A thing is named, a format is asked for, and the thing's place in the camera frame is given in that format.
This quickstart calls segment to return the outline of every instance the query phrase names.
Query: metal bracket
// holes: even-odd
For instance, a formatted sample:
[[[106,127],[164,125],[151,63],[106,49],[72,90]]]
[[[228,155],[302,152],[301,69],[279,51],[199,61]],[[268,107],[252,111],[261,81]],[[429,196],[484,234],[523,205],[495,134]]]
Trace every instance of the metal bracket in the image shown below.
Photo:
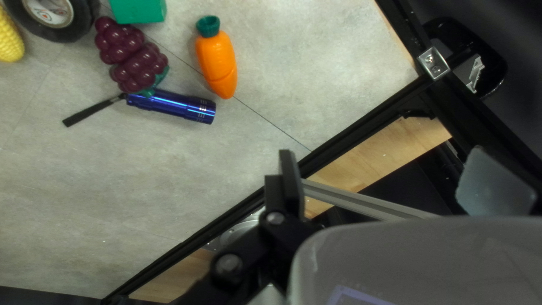
[[[476,93],[476,83],[480,79],[480,72],[486,66],[482,63],[482,57],[474,54],[470,59],[454,69],[454,74],[469,88]]]
[[[435,47],[427,49],[418,56],[418,61],[433,80],[437,80],[451,71],[446,60]]]

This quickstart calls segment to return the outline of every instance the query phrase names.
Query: black metal frame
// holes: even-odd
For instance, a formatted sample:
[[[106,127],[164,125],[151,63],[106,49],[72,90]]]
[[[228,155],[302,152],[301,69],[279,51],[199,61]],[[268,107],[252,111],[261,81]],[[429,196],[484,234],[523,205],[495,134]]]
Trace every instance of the black metal frame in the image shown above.
[[[413,58],[431,47],[429,36],[405,0],[376,2]],[[461,63],[458,58],[464,56],[451,56],[451,69]],[[301,177],[307,178],[314,174],[401,116],[437,117],[451,133],[461,151],[460,155],[468,155],[476,145],[498,151],[500,161],[505,162],[506,166],[537,190],[539,199],[532,213],[542,212],[542,161],[453,73],[448,73],[438,81],[432,81],[428,75],[421,75],[299,161]],[[264,191],[260,188],[106,296],[102,304],[109,305],[115,296],[134,292],[263,204]]]

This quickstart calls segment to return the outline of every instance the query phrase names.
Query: blue flashlight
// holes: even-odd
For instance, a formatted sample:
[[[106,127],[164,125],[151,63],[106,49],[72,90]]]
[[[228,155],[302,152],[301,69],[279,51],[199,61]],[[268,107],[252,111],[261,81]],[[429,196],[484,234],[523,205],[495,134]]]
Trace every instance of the blue flashlight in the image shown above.
[[[154,95],[150,97],[127,94],[126,104],[205,124],[211,124],[215,118],[216,104],[212,100],[183,96],[160,89],[154,91]]]

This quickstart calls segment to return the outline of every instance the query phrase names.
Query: purple grapes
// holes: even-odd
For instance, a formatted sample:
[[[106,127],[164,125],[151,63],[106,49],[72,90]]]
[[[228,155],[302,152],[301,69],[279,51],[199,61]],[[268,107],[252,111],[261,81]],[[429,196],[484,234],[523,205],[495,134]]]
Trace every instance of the purple grapes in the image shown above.
[[[108,65],[109,76],[126,93],[148,88],[163,73],[167,56],[154,43],[145,43],[145,34],[131,25],[119,25],[109,17],[100,17],[95,23],[98,34],[94,43],[100,50],[100,59]]]

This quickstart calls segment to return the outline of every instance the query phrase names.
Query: yellow corn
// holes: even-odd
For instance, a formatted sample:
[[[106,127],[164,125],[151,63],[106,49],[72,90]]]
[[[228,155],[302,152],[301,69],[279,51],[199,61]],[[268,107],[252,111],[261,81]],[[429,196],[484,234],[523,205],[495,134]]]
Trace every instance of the yellow corn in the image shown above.
[[[15,24],[0,5],[0,61],[14,62],[24,54],[24,44]]]

